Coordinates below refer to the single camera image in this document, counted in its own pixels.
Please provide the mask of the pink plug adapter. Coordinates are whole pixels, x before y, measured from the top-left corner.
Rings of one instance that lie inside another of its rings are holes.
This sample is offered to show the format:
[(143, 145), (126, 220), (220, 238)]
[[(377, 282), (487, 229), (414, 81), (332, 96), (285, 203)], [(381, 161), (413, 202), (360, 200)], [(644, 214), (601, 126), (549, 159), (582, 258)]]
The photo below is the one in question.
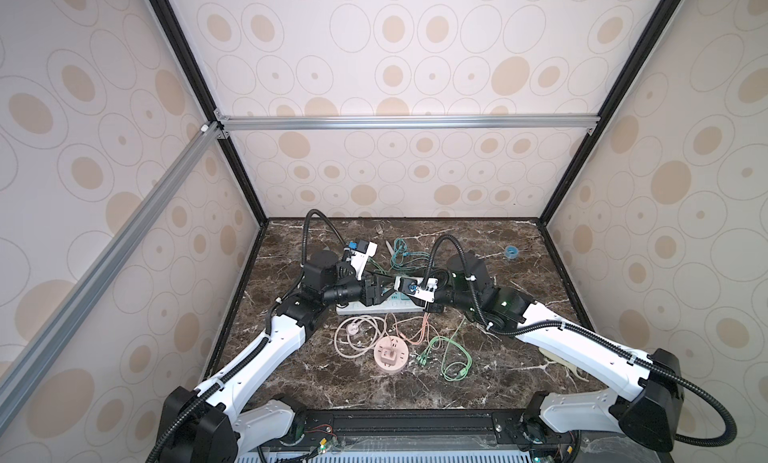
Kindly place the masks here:
[(405, 358), (403, 348), (399, 343), (388, 343), (382, 347), (381, 360), (385, 365), (395, 366)]

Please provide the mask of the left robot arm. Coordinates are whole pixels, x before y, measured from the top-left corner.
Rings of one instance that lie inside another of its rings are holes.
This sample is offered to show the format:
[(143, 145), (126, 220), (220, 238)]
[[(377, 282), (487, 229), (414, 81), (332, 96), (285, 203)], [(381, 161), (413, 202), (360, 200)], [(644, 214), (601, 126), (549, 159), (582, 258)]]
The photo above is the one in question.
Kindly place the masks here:
[(384, 303), (399, 278), (368, 272), (372, 242), (344, 243), (340, 255), (302, 253), (300, 272), (267, 313), (263, 332), (222, 370), (192, 390), (182, 387), (165, 400), (150, 462), (234, 462), (274, 439), (303, 433), (300, 407), (274, 399), (245, 405), (273, 371), (323, 325), (330, 309)]

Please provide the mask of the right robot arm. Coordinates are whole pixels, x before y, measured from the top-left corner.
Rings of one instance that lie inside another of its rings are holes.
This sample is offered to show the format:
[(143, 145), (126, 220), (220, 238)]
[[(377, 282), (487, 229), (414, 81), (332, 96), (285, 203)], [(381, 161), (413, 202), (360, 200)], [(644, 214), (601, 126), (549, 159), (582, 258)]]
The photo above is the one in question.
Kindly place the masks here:
[[(674, 354), (663, 349), (649, 354), (613, 342), (559, 316), (527, 294), (495, 286), (484, 261), (464, 251), (450, 234), (434, 243), (423, 278), (401, 288), (427, 309), (462, 309), (487, 332), (543, 349), (605, 385), (605, 390), (597, 392), (536, 393), (519, 424), (532, 444), (543, 443), (550, 434), (609, 432), (621, 433), (656, 452), (670, 452), (676, 443), (723, 447), (738, 434), (727, 408), (681, 376)], [(679, 433), (686, 394), (697, 396), (720, 416), (724, 424), (721, 435), (704, 438)]]

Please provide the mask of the pink round socket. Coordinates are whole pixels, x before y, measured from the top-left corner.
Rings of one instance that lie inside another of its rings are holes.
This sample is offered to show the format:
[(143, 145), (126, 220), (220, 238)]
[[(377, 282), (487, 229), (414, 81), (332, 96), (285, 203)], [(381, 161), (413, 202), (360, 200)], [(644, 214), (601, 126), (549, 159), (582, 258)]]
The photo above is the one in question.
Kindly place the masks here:
[(386, 374), (400, 373), (408, 364), (408, 344), (399, 337), (384, 336), (376, 342), (373, 348), (373, 357), (382, 372)]

